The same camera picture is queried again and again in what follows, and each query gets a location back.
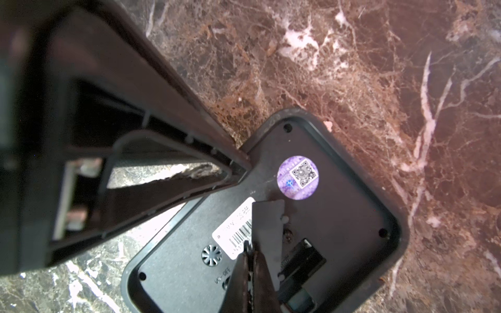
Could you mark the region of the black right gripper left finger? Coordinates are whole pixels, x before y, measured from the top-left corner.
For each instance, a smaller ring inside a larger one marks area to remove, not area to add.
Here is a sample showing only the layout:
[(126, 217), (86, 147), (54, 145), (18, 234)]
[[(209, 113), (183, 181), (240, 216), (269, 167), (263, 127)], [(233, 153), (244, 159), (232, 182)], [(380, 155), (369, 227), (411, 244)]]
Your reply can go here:
[(250, 248), (248, 241), (244, 242), (243, 252), (237, 257), (234, 270), (227, 284), (226, 294), (224, 296), (219, 312), (222, 313), (248, 313), (250, 312)]

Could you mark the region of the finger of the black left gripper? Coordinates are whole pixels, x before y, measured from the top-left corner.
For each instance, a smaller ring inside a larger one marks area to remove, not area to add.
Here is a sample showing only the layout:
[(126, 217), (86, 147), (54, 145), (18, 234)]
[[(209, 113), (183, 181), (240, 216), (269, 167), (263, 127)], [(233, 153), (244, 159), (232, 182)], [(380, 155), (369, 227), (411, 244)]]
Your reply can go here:
[(251, 168), (116, 2), (1, 2), (2, 275), (65, 262)]

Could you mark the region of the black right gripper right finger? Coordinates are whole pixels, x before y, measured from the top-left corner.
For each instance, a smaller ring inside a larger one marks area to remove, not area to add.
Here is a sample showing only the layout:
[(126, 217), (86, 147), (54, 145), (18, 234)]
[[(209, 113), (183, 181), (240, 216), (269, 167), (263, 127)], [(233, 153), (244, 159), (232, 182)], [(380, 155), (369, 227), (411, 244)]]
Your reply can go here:
[(253, 312), (281, 312), (266, 258), (257, 250), (253, 254)]

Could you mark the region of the yellow square alarm clock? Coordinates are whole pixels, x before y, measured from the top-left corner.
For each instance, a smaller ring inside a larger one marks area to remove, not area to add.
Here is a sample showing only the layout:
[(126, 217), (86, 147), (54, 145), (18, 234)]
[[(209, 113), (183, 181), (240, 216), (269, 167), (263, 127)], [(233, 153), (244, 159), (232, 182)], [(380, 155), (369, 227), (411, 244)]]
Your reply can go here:
[(275, 297), (282, 311), (355, 311), (408, 246), (400, 210), (304, 110), (275, 113), (242, 149), (253, 163), (243, 181), (188, 201), (126, 266), (126, 306), (217, 312), (257, 230), (253, 204), (281, 200)]

